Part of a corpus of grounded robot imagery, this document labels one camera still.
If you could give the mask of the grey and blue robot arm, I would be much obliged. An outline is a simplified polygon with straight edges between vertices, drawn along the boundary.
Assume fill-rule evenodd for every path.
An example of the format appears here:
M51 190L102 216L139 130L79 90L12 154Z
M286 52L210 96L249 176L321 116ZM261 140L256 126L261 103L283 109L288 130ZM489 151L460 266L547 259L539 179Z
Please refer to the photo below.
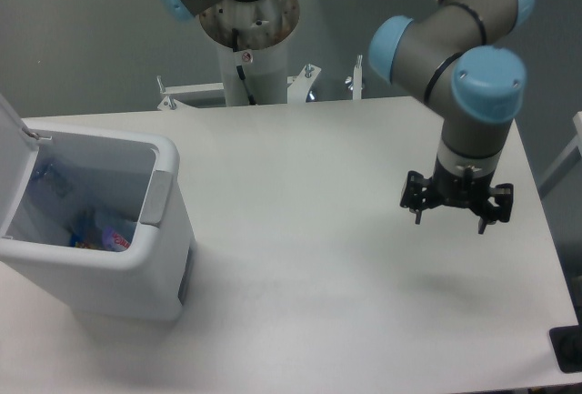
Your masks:
M289 101L286 42L298 23L297 0L160 1L177 20L197 18L217 45L228 105ZM416 216L440 206L468 209L481 228L506 223L514 188L492 180L527 71L496 41L528 19L536 0L436 1L424 21L386 20L368 48L378 76L443 120L433 174L409 172L400 205Z

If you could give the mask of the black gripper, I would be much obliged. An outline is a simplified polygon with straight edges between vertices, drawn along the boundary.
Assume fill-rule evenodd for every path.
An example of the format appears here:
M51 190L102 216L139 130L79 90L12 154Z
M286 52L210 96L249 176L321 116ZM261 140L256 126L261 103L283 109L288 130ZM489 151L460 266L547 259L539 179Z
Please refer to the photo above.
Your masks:
M505 183L491 187L493 175L491 172L478 177L466 170L457 176L437 158L431 178L416 171L407 173L400 206L415 216L416 225L421 223L427 209L439 206L470 209L479 217L477 232L483 235L488 226L510 220L514 203L514 185Z

